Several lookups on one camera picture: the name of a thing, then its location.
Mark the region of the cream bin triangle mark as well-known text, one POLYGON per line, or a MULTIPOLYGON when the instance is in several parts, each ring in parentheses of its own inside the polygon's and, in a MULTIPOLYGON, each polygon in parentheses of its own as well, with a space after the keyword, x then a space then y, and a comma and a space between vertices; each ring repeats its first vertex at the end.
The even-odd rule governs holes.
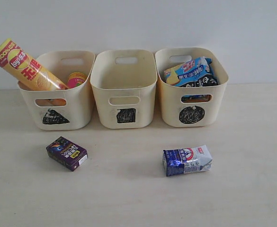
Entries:
MULTIPOLYGON (((95 54, 89 51, 54 51, 40 55, 37 61, 66 83, 73 72, 89 76, 95 54)), ((21 83, 18 87, 33 121, 42 130, 76 130, 91 120, 95 101, 89 79, 67 90, 31 91, 21 83)))

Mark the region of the yellow Lays chips can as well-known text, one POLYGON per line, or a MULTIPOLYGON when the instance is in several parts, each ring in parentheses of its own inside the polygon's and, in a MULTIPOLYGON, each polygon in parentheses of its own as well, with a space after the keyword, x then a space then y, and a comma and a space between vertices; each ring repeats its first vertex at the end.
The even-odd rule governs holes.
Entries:
POLYGON ((65 83, 10 38, 0 45, 0 67, 33 91, 68 89, 65 83))

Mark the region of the cream bin circle mark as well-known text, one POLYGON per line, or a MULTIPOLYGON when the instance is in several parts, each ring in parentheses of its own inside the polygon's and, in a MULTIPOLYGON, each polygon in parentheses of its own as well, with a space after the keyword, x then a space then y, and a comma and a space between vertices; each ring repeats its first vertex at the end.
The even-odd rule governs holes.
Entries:
POLYGON ((200 47, 166 48, 154 55, 158 71, 157 92, 161 117, 173 127, 201 127, 215 122, 229 77, 217 57, 208 49, 200 47), (181 61, 173 62, 172 56, 205 56, 212 59, 211 69, 219 85, 209 87, 175 87, 164 81, 164 71, 181 61), (183 96, 211 95, 211 100, 200 103, 183 103, 183 96))

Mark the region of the cream bin square mark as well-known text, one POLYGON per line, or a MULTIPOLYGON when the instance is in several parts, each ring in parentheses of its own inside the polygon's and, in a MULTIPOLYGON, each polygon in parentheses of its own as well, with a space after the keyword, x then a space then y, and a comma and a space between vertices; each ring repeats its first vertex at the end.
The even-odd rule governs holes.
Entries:
POLYGON ((153 120, 157 69, 147 50, 97 55, 90 74, 100 122, 110 129, 142 128, 153 120))

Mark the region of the blue instant noodle bag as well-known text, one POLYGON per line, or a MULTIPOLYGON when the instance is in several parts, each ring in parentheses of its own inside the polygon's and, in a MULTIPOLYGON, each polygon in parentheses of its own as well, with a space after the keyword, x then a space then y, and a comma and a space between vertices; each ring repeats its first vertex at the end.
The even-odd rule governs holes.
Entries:
POLYGON ((211 58, 199 57, 164 71, 164 81, 175 87, 209 87, 219 85, 211 69, 211 58))

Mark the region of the pink Lays chips can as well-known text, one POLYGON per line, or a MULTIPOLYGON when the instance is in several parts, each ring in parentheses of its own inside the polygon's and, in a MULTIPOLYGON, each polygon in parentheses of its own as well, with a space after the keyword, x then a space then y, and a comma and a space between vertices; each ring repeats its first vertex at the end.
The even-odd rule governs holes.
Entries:
POLYGON ((82 72, 73 72, 67 78, 67 87, 69 89, 78 87, 86 81, 87 77, 88 76, 82 72))

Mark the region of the purple small carton box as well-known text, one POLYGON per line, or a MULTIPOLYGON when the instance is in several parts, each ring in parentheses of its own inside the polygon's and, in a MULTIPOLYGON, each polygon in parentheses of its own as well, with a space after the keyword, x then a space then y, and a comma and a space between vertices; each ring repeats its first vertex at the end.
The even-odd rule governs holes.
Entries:
POLYGON ((48 145, 46 151, 50 158, 70 171, 75 171, 88 159, 88 152, 85 148, 64 137, 59 137, 48 145))

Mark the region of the blue white milk carton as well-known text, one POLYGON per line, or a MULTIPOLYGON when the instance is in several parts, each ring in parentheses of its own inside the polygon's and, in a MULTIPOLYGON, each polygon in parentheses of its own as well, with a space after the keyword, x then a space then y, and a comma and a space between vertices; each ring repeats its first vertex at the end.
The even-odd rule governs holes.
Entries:
POLYGON ((206 145, 194 148, 163 150, 162 162, 166 176, 208 171, 213 158, 206 145))

